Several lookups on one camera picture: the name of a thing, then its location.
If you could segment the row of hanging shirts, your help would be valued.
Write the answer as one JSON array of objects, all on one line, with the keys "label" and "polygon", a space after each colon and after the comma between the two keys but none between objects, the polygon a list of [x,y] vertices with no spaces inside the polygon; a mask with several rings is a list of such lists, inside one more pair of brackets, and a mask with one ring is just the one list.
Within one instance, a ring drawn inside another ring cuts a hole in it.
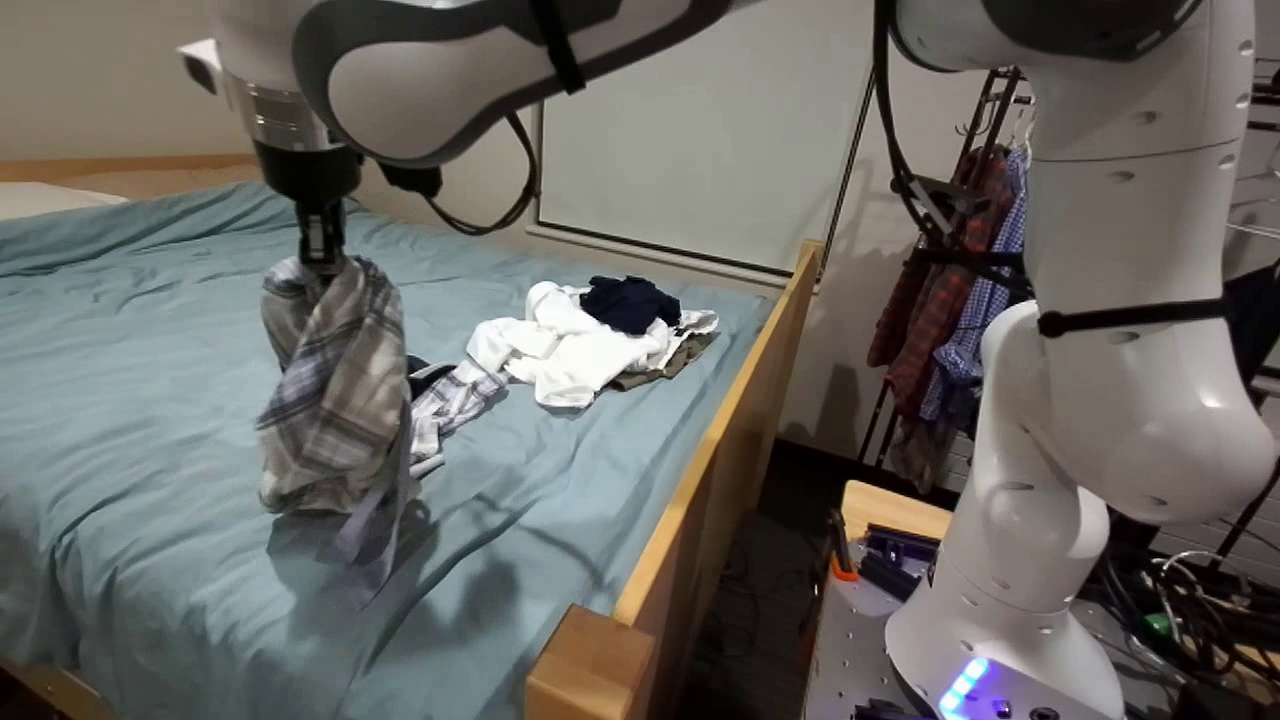
[{"label": "row of hanging shirts", "polygon": [[[959,249],[1021,255],[1029,169],[1027,146],[996,147],[980,187],[991,205],[963,223]],[[867,361],[886,369],[899,413],[890,456],[919,491],[948,477],[951,445],[977,410],[982,337],[1010,299],[1009,288],[957,264],[910,261],[895,283]]]}]

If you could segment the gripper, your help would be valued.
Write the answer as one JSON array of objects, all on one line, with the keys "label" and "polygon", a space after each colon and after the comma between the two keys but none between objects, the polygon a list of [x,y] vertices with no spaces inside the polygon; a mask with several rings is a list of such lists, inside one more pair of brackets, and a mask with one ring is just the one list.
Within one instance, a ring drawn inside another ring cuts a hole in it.
[{"label": "gripper", "polygon": [[339,202],[361,181],[364,156],[339,146],[323,151],[291,151],[253,141],[265,183],[296,204],[297,259],[302,266],[334,277],[346,264],[346,210]]}]

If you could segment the black clothes rack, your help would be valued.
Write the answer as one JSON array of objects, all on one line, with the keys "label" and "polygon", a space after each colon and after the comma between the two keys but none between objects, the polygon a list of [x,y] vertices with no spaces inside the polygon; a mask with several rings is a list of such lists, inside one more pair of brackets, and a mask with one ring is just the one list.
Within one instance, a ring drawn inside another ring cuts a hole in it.
[{"label": "black clothes rack", "polygon": [[[945,172],[918,172],[913,184],[897,178],[891,179],[890,188],[910,197],[925,223],[905,256],[901,272],[910,261],[916,260],[957,264],[1009,288],[1014,299],[1020,299],[1018,283],[1021,279],[1021,264],[1014,254],[969,252],[959,249],[956,241],[963,223],[991,205],[989,199],[980,192],[980,187],[986,177],[986,165],[996,147],[1012,146],[1010,140],[1001,136],[1009,113],[1012,109],[1028,109],[1033,102],[1034,99],[1025,88],[1023,73],[1018,68],[1001,67],[987,70],[973,90],[969,110],[952,127],[954,159]],[[890,450],[897,439],[899,413],[884,383],[884,366],[870,368],[881,369],[883,378],[858,450],[858,459],[867,462],[876,477],[916,488],[900,477],[892,464]]]}]

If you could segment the orange handled tool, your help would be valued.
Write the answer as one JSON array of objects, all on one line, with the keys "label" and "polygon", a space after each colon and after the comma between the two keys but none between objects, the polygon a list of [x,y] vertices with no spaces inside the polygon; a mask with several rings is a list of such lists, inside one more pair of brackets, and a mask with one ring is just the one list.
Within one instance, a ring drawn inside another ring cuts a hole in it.
[{"label": "orange handled tool", "polygon": [[827,532],[829,539],[829,574],[838,582],[858,582],[860,574],[850,553],[844,515],[840,510],[832,509],[828,511]]}]

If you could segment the grey checkered shirt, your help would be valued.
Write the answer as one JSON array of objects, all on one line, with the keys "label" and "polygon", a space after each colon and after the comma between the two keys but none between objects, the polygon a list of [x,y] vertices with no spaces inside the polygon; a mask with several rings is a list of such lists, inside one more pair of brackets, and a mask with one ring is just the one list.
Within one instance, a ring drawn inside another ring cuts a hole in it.
[{"label": "grey checkered shirt", "polygon": [[410,388],[401,292],[375,263],[324,275],[288,258],[262,282],[280,369],[256,420],[261,505],[346,518],[330,555],[385,573],[408,480]]}]

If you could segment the black garment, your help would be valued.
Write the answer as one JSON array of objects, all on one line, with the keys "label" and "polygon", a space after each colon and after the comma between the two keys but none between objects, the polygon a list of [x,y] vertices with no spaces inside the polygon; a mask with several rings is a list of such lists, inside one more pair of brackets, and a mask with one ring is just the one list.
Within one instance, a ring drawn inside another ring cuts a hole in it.
[{"label": "black garment", "polygon": [[431,364],[416,355],[406,356],[406,380],[410,400],[416,401],[425,395],[440,378],[451,374],[456,369],[451,363]]}]

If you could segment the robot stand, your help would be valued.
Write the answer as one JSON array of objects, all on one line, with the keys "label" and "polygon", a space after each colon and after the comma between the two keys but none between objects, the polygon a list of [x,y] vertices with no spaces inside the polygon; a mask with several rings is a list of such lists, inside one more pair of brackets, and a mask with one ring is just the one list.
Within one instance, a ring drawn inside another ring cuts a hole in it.
[{"label": "robot stand", "polygon": [[[951,514],[922,500],[859,480],[845,486],[841,512],[849,548],[861,557],[870,524],[938,539]],[[884,625],[900,602],[867,580],[831,577],[815,625],[803,720],[858,720],[858,707],[873,700],[892,703],[906,720],[924,717],[908,688],[895,676],[884,650]],[[1174,667],[1123,632],[1115,618],[1091,601],[1071,606],[1078,621],[1103,646],[1117,670],[1130,720],[1280,720],[1280,691],[1253,673],[1235,667],[1210,707],[1183,712],[1183,679]]]}]

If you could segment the white garment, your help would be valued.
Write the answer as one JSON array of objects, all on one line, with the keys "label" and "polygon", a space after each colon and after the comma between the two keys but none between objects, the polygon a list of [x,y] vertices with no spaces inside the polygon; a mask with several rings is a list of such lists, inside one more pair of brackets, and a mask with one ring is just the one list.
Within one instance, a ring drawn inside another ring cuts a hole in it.
[{"label": "white garment", "polygon": [[645,334],[625,334],[580,307],[585,292],[552,281],[534,284],[524,316],[477,324],[466,345],[468,359],[531,386],[543,407],[582,409],[620,373],[660,369],[684,336],[717,332],[719,325],[712,310],[687,310],[677,327],[654,322]]}]

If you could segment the navy garment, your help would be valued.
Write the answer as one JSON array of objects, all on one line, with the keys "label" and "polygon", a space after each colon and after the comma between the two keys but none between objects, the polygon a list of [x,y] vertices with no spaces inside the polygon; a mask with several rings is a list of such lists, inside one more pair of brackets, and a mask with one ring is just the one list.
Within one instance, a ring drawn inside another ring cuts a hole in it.
[{"label": "navy garment", "polygon": [[637,275],[594,275],[579,302],[599,323],[625,334],[645,334],[654,322],[677,327],[682,316],[675,296]]}]

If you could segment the white pillow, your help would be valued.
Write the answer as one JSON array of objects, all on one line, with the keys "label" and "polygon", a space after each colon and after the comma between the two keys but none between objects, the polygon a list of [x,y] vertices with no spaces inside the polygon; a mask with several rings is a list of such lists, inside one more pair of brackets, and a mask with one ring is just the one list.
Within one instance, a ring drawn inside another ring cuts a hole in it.
[{"label": "white pillow", "polygon": [[129,199],[59,184],[0,182],[0,222],[124,202],[129,202]]}]

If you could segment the white blue plaid shirt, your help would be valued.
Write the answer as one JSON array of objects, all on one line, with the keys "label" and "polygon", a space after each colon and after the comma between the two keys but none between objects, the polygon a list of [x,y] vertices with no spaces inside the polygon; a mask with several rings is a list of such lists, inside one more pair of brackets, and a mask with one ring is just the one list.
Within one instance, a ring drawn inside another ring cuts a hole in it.
[{"label": "white blue plaid shirt", "polygon": [[415,480],[443,462],[442,438],[483,414],[506,389],[506,378],[467,359],[416,401],[410,400],[410,477]]}]

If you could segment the black clamp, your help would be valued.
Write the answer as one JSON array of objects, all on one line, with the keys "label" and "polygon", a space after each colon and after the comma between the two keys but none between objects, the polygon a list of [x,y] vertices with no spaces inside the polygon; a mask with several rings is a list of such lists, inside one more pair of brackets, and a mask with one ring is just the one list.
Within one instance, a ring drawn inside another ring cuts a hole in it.
[{"label": "black clamp", "polygon": [[932,580],[941,541],[896,528],[868,524],[858,573],[892,598],[905,602],[922,577]]}]

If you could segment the olive garment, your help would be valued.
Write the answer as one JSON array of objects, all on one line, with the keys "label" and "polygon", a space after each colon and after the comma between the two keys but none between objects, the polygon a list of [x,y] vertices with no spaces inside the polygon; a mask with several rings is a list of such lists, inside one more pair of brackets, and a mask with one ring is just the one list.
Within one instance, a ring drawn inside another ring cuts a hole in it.
[{"label": "olive garment", "polygon": [[622,372],[609,380],[605,387],[617,392],[626,392],[655,380],[673,379],[682,369],[695,363],[718,336],[718,332],[686,334],[681,338],[663,368],[645,372]]}]

